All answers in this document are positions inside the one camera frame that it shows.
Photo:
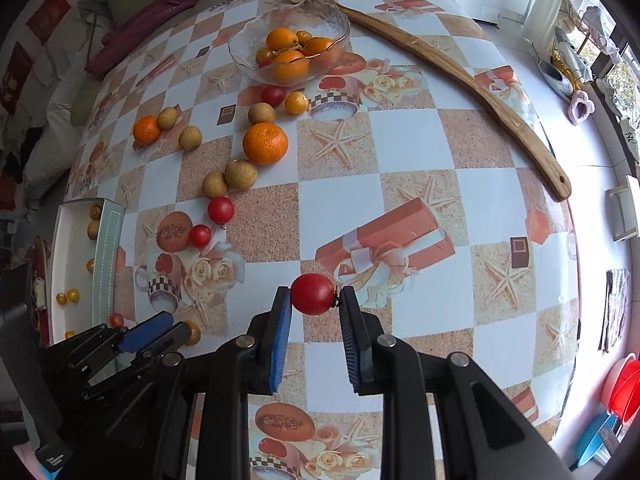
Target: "maroon cloth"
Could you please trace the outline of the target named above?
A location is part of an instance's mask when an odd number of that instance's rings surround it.
[[[183,10],[193,7],[199,0],[156,0],[129,18],[121,27],[102,38],[102,49],[86,70],[103,79],[111,69],[127,57],[144,39],[164,22]]]

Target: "screw head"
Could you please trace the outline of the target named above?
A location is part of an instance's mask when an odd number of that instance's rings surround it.
[[[396,345],[396,338],[391,334],[380,334],[378,336],[377,342],[380,346],[386,346],[387,348],[391,348]]]
[[[162,356],[162,364],[164,366],[175,366],[180,362],[180,354],[176,352],[169,352]]]
[[[239,335],[236,337],[236,344],[240,348],[251,348],[255,344],[255,339],[248,334]]]
[[[469,356],[462,352],[454,352],[451,354],[450,359],[453,364],[463,368],[469,364]]]

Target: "wooden back scratcher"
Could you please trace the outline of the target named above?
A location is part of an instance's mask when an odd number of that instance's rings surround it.
[[[303,0],[289,1],[298,4]],[[353,23],[361,25],[391,43],[396,44],[403,50],[415,54],[421,60],[436,67],[469,90],[529,154],[540,170],[540,173],[545,177],[548,186],[553,190],[556,198],[558,200],[565,200],[571,195],[571,182],[569,181],[569,177],[535,132],[516,112],[489,92],[488,89],[481,86],[480,83],[457,62],[437,48],[432,47],[430,44],[420,38],[416,38],[413,34],[405,32],[401,28],[377,20],[359,10],[342,6],[333,0],[322,1],[335,5],[344,12]]]

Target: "blue bowl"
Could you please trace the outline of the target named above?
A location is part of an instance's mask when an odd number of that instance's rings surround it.
[[[591,421],[589,427],[584,430],[584,433],[578,440],[578,444],[575,447],[575,454],[578,457],[578,467],[585,465],[592,459],[598,450],[604,445],[602,437],[598,434],[600,428],[605,424],[613,429],[618,418],[615,415],[609,415],[609,413],[601,413]]]

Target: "cardboard tray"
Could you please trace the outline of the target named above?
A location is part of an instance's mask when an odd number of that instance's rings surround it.
[[[91,221],[89,208],[94,204],[102,208],[102,215],[98,237],[90,240],[86,228]],[[52,344],[64,340],[68,330],[78,334],[100,323],[108,324],[123,216],[123,206],[104,198],[73,200],[58,208],[47,287]],[[86,270],[91,258],[93,274]],[[80,292],[78,304],[58,304],[56,295],[70,288]]]

